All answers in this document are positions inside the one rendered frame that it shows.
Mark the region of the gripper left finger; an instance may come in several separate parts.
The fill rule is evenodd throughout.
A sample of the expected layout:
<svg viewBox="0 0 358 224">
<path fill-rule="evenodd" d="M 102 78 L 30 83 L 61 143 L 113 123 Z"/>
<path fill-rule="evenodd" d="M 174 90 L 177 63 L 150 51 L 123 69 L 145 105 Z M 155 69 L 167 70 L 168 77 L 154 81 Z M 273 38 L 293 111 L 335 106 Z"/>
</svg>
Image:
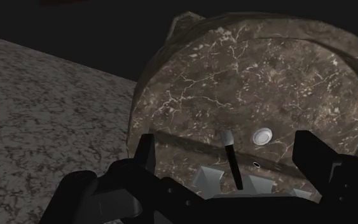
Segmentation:
<svg viewBox="0 0 358 224">
<path fill-rule="evenodd" d="M 74 171 L 60 181 L 39 224 L 201 224 L 204 200 L 172 178 L 155 176 L 153 134 L 141 136 L 133 158 L 102 176 Z"/>
</svg>

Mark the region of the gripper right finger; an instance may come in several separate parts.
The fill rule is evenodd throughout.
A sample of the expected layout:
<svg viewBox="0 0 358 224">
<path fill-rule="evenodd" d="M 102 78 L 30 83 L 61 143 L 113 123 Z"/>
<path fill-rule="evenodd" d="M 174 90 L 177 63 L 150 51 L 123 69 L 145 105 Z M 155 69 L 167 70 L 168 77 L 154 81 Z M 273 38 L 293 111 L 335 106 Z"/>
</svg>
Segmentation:
<svg viewBox="0 0 358 224">
<path fill-rule="evenodd" d="M 358 157 L 339 154 L 308 130 L 295 132 L 292 161 L 321 194 L 317 208 L 330 224 L 358 224 Z"/>
</svg>

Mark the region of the white round sink drain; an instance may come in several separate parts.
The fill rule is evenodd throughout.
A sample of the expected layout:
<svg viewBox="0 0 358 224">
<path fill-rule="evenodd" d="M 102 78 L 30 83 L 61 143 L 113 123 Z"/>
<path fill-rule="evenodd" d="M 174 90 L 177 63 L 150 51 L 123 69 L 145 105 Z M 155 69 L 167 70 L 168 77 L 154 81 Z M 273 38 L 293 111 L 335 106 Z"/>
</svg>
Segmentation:
<svg viewBox="0 0 358 224">
<path fill-rule="evenodd" d="M 252 140 L 254 144 L 258 146 L 262 146 L 268 144 L 272 140 L 272 137 L 273 137 L 273 133 L 271 129 L 261 128 L 255 131 Z"/>
</svg>

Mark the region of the black brush with white tip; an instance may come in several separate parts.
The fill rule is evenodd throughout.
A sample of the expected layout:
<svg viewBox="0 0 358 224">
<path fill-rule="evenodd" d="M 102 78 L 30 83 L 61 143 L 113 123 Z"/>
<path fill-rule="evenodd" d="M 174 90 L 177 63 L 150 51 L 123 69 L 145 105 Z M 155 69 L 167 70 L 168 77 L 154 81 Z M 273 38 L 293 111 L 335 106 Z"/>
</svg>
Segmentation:
<svg viewBox="0 0 358 224">
<path fill-rule="evenodd" d="M 222 130 L 220 132 L 221 136 L 221 142 L 224 146 L 227 159 L 230 165 L 231 173 L 233 175 L 233 179 L 236 185 L 237 190 L 243 190 L 243 182 L 242 182 L 242 176 L 240 173 L 240 169 L 238 167 L 237 158 L 235 156 L 235 150 L 234 150 L 234 138 L 233 134 L 230 130 Z"/>
</svg>

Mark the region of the brown marble sink basin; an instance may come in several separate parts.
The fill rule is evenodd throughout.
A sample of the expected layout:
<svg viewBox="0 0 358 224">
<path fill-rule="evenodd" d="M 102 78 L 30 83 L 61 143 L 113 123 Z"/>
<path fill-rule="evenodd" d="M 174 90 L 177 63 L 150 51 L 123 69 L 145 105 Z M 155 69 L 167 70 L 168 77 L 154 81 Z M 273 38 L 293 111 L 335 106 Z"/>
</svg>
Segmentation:
<svg viewBox="0 0 358 224">
<path fill-rule="evenodd" d="M 272 140 L 253 143 L 255 131 Z M 134 92 L 127 134 L 155 136 L 156 174 L 200 192 L 201 173 L 235 191 L 220 132 L 230 130 L 239 169 L 273 191 L 318 193 L 294 165 L 294 135 L 309 130 L 358 156 L 358 36 L 325 22 L 266 13 L 177 18 Z"/>
</svg>

